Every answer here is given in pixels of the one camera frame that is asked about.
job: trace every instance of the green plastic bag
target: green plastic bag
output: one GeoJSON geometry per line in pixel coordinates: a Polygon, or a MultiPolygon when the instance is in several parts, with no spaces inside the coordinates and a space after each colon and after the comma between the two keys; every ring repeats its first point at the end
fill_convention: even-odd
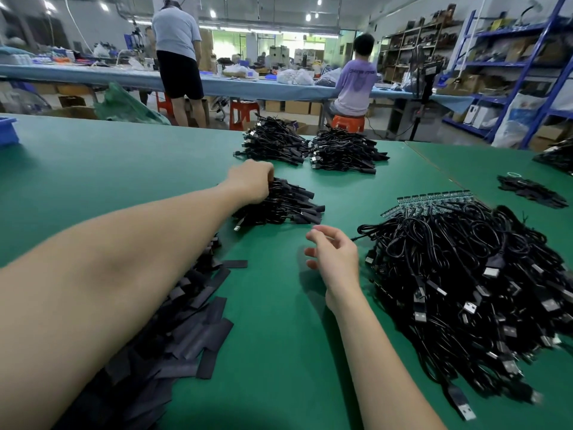
{"type": "Polygon", "coordinates": [[[105,91],[104,102],[93,103],[99,119],[140,124],[171,125],[167,117],[148,109],[117,83],[110,83],[105,91]]]}

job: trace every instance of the orange plastic stool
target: orange plastic stool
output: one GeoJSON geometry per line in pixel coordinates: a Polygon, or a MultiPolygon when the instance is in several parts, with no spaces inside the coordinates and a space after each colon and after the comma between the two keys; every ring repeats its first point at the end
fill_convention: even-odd
{"type": "Polygon", "coordinates": [[[157,101],[157,111],[160,111],[162,108],[167,111],[167,114],[171,117],[175,117],[175,113],[173,113],[173,104],[167,95],[165,95],[165,101],[159,100],[159,93],[155,92],[155,99],[157,101]]]}
{"type": "Polygon", "coordinates": [[[333,128],[343,128],[348,132],[364,132],[364,116],[348,117],[348,116],[334,116],[332,120],[333,128]]]}
{"type": "Polygon", "coordinates": [[[229,115],[229,129],[234,131],[243,131],[243,121],[250,122],[250,113],[255,111],[259,113],[261,108],[258,103],[253,101],[231,100],[231,113],[229,115]],[[238,120],[235,122],[235,112],[237,111],[238,120]]]}

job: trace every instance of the green workbench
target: green workbench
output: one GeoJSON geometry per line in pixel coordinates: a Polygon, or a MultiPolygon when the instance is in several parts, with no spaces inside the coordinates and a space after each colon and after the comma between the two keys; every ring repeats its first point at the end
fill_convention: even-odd
{"type": "MultiPolygon", "coordinates": [[[[21,146],[0,150],[0,265],[73,224],[141,202],[211,187],[239,160],[238,132],[16,116],[21,146]]],[[[316,193],[326,205],[323,222],[356,235],[360,224],[380,221],[399,196],[473,190],[491,205],[505,203],[549,237],[573,260],[567,235],[573,214],[552,210],[498,190],[496,175],[513,171],[547,184],[573,200],[571,180],[531,163],[522,151],[380,142],[387,163],[376,175],[313,171],[308,163],[275,163],[276,175],[316,193]]],[[[362,426],[338,327],[324,303],[324,285],[304,264],[310,226],[257,226],[235,233],[221,229],[223,259],[247,259],[219,289],[228,297],[225,317],[235,323],[211,380],[180,380],[161,421],[166,430],[348,429],[362,426]]],[[[361,255],[370,248],[359,240],[361,255]]],[[[363,268],[362,285],[371,287],[363,268]]],[[[409,341],[370,302],[392,344],[420,389],[450,429],[571,428],[573,357],[544,351],[521,365],[545,395],[541,406],[505,397],[484,399],[458,384],[478,419],[464,423],[438,385],[422,372],[409,341]]]]}

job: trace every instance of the hand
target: hand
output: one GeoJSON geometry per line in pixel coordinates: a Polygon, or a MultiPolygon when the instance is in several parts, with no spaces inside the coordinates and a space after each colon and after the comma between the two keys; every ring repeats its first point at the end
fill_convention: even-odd
{"type": "Polygon", "coordinates": [[[337,313],[339,302],[364,296],[358,279],[358,249],[340,229],[316,225],[306,234],[306,239],[316,244],[306,248],[304,254],[316,260],[306,260],[306,265],[319,270],[326,284],[326,304],[337,313]]]}
{"type": "Polygon", "coordinates": [[[271,163],[247,160],[229,169],[224,184],[232,186],[245,205],[260,203],[269,195],[269,182],[273,180],[275,168],[271,163]]]}

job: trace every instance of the black shorts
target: black shorts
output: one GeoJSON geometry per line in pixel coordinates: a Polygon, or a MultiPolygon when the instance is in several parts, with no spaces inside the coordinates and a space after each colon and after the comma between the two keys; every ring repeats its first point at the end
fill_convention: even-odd
{"type": "Polygon", "coordinates": [[[190,100],[203,98],[203,84],[197,62],[170,51],[157,51],[159,73],[166,95],[172,100],[187,95],[190,100]]]}

